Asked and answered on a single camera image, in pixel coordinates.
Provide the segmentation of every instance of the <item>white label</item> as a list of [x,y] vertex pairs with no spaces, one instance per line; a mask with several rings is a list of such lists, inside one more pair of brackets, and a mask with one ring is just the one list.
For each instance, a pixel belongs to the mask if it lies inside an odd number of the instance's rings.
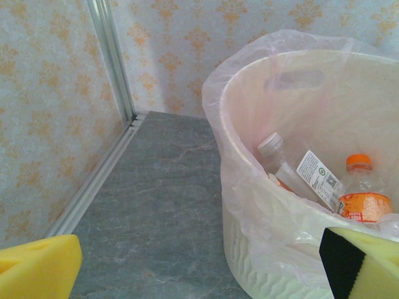
[[299,163],[297,173],[316,192],[326,205],[336,211],[338,196],[335,193],[339,180],[329,171],[327,167],[308,151]]

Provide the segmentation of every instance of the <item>white trash can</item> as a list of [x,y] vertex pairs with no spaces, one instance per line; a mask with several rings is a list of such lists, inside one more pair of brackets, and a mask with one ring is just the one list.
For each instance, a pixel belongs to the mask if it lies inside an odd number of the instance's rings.
[[399,240],[399,217],[374,228],[344,219],[276,186],[257,145],[273,131],[317,148],[337,176],[364,152],[399,211],[399,63],[343,37],[279,31],[223,62],[203,86],[203,107],[221,155],[224,251],[253,298],[333,298],[319,257],[325,227]]

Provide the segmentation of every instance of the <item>floral wallpaper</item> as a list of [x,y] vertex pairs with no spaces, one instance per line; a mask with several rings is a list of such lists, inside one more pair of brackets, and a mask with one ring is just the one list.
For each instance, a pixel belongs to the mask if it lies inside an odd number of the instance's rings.
[[203,116],[222,61],[279,29],[399,49],[399,0],[109,0],[136,109]]
[[0,248],[40,239],[123,130],[85,0],[0,0]]

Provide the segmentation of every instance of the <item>plastic bottle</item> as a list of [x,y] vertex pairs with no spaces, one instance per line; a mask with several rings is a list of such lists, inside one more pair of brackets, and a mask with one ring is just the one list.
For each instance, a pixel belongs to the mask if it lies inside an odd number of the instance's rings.
[[271,180],[275,177],[275,183],[288,191],[336,211],[338,198],[334,191],[338,179],[306,146],[299,142],[287,146],[282,136],[274,132],[257,148]]
[[337,190],[338,214],[359,222],[376,222],[393,212],[391,200],[386,196],[385,184],[373,172],[372,162],[365,154],[347,158],[347,174]]

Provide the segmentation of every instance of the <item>gray marble floor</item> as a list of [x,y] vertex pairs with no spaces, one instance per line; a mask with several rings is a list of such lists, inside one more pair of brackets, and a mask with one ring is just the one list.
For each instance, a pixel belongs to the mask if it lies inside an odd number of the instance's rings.
[[223,254],[208,122],[150,113],[79,222],[71,298],[249,298]]

